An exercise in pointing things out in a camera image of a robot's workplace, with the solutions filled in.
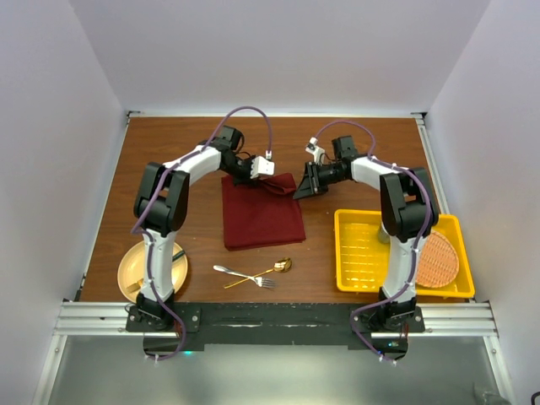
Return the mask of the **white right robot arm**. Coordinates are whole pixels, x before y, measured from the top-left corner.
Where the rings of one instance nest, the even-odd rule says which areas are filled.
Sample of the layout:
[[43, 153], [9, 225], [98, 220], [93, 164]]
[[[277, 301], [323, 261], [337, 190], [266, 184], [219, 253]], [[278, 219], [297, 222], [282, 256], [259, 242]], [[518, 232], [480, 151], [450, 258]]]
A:
[[390, 164], [374, 154], [360, 154], [350, 136], [332, 140], [334, 161], [324, 164], [325, 150], [313, 137], [305, 151], [313, 160], [294, 193], [294, 199], [322, 195], [331, 184], [351, 180], [371, 186], [380, 193], [380, 233], [388, 239], [390, 256], [379, 301], [360, 310], [368, 315], [370, 329], [396, 331], [414, 316], [417, 305], [416, 280], [419, 259], [439, 214], [431, 202], [433, 193], [423, 168], [407, 169]]

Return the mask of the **dark red cloth napkin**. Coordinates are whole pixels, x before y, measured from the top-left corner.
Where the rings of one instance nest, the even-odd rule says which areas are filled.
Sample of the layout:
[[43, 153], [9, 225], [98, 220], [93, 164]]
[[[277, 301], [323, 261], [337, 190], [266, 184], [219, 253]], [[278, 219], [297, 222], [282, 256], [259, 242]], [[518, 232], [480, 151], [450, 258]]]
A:
[[236, 184], [221, 179], [224, 247], [229, 251], [281, 246], [305, 240], [296, 184], [290, 173]]

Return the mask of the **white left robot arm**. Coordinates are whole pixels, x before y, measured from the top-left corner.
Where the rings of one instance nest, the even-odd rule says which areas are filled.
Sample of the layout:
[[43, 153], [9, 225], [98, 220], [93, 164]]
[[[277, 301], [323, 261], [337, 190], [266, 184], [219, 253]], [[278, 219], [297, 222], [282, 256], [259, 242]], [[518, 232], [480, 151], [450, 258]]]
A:
[[190, 186], [218, 170], [239, 181], [251, 179], [254, 158], [239, 156], [245, 137], [225, 126], [218, 135], [191, 152], [163, 164], [146, 165], [135, 199], [134, 234], [143, 236], [143, 286], [136, 298], [137, 317], [156, 331], [178, 320], [173, 310], [173, 250], [176, 234], [185, 223]]

